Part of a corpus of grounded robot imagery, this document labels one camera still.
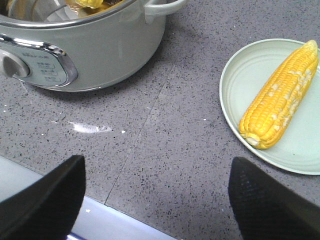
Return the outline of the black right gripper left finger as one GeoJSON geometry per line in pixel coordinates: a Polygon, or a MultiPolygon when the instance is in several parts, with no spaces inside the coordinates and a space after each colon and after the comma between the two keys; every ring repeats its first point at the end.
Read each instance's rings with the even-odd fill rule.
{"type": "Polygon", "coordinates": [[[85,158],[73,155],[0,203],[2,240],[65,240],[86,191],[85,158]]]}

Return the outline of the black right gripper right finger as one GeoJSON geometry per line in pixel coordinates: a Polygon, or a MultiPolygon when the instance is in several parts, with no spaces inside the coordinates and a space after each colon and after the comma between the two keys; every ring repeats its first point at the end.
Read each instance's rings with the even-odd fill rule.
{"type": "Polygon", "coordinates": [[[318,240],[320,208],[243,157],[232,160],[228,195],[245,240],[318,240]]]}

